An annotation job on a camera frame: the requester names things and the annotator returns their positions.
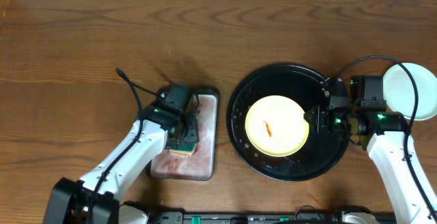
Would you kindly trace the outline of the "green yellow sponge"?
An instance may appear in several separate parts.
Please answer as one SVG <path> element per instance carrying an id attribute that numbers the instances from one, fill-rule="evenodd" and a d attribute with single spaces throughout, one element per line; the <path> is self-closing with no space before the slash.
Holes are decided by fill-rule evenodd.
<path id="1" fill-rule="evenodd" d="M 196 152 L 197 144 L 184 144 L 184 145 L 172 145 L 169 151 L 172 153 L 183 154 L 183 155 L 193 155 Z"/>

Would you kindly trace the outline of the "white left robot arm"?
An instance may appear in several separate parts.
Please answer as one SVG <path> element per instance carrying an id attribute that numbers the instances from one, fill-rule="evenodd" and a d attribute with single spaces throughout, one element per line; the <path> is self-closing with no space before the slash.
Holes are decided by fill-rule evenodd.
<path id="1" fill-rule="evenodd" d="M 147 223 L 149 215 L 121 203 L 128 189 L 164 149 L 199 142 L 197 95 L 165 96 L 141 110 L 130 132 L 94 169 L 79 180 L 54 185 L 44 223 L 72 223 L 85 214 L 86 223 Z"/>

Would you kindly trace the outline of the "yellow plate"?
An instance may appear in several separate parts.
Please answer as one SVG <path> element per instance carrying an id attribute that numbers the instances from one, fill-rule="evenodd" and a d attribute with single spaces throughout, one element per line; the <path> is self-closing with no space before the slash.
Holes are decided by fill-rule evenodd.
<path id="1" fill-rule="evenodd" d="M 246 114 L 244 129 L 257 150 L 273 157 L 296 153 L 309 138 L 303 108 L 285 96 L 256 101 Z"/>

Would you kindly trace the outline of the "light blue plate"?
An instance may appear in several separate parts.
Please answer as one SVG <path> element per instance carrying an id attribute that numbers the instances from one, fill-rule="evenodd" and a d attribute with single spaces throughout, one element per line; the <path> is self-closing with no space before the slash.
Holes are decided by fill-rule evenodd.
<path id="1" fill-rule="evenodd" d="M 415 121 L 436 116 L 436 77 L 418 64 L 404 63 L 417 85 L 419 102 Z M 414 89 L 410 78 L 399 66 L 389 68 L 383 76 L 383 95 L 390 110 L 400 112 L 410 119 L 414 108 Z"/>

